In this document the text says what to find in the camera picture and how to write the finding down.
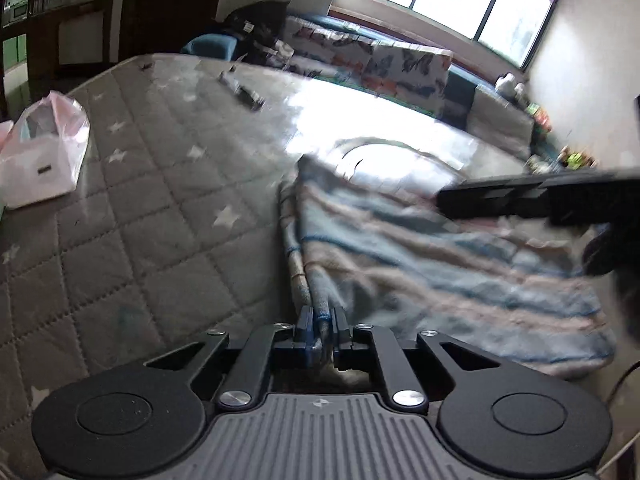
white plastic bag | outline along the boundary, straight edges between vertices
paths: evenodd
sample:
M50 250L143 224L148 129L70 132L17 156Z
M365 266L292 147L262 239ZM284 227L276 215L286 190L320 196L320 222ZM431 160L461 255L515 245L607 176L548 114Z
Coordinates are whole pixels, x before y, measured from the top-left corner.
M0 198L8 208L76 188L89 141L89 120L78 102L51 92L22 113L4 142L1 131L0 124Z

door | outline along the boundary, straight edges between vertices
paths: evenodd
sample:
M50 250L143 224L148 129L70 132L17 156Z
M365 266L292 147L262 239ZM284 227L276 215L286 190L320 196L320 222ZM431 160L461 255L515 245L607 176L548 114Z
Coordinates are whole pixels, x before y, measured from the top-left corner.
M218 0L124 0L120 59L179 52L212 25Z

striped blanket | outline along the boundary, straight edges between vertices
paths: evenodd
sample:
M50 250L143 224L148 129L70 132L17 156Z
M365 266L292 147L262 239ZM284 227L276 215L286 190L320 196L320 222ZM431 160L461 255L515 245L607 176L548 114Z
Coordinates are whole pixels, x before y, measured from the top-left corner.
M318 360L328 359L334 306L352 324L408 339L438 330L566 378L613 357L598 299L563 244L454 223L308 156L280 199L294 303L313 307Z

blue stool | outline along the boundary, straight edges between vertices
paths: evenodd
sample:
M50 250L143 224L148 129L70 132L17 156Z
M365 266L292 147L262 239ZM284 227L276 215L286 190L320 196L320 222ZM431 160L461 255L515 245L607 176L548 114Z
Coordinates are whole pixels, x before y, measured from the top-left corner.
M181 48L180 53L231 61L236 50L236 44L238 44L238 40L231 36L204 34L187 43Z

window frame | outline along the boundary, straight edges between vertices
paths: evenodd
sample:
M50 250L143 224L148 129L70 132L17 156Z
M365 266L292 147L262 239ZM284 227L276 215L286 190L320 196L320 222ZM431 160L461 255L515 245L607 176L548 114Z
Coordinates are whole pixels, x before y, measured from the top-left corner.
M487 6L486 11L484 12L484 16L482 16L482 20L480 21L480 24L478 25L478 30L476 30L476 33L474 34L474 36L472 38L469 38L469 40L471 42L475 43L475 44L481 45L483 48L493 52L496 56L499 56L501 59L503 59L504 61L509 63L511 66L515 67L516 69L520 70L521 72L524 72L529 67L529 65L531 64L531 61L533 61L533 58L536 55L536 50L540 46L540 42L542 40L542 37L544 36L546 28L548 27L549 22L551 21L551 17L553 15L554 11L556 10L556 7L558 6L558 1L559 0L553 0L551 2L551 5L549 6L549 10L546 12L545 19L543 20L542 25L538 29L538 33L536 34L536 39L533 41L533 43L531 45L531 48L527 52L527 55L526 55L524 61L522 62L522 64L520 66L516 65L511 59L508 59L506 56L503 56L499 52L496 52L490 46L488 46L488 45L486 45L484 43L481 43L481 41L480 41L480 36L481 36L482 32L484 31L484 27L486 26L486 22L489 20L489 16L491 16L492 10L494 10L496 1L497 0L490 0L489 1L489 5ZM415 2L416 2L416 0L411 0L411 4L409 4L408 7L406 7L404 5L401 5L401 4L396 4L396 5L398 5L400 7L403 7L405 9L408 9L408 10L414 10Z

